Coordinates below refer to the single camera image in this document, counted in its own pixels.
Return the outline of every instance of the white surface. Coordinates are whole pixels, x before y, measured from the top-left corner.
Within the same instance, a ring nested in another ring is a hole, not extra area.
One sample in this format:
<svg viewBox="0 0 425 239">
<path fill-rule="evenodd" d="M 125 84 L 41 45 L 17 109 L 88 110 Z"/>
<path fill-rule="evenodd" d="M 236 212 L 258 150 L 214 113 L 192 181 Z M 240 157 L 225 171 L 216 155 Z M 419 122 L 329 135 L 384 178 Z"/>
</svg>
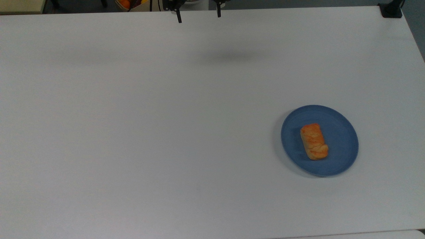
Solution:
<svg viewBox="0 0 425 239">
<path fill-rule="evenodd" d="M 418 230 L 387 231 L 374 233 L 358 233 L 333 236 L 296 237 L 297 239 L 425 239 L 425 235 Z"/>
<path fill-rule="evenodd" d="M 425 64 L 378 7 L 1 16 L 0 238 L 265 239 L 425 228 Z M 155 24 L 131 24 L 155 22 Z M 357 131 L 316 178 L 293 109 Z"/>
</svg>

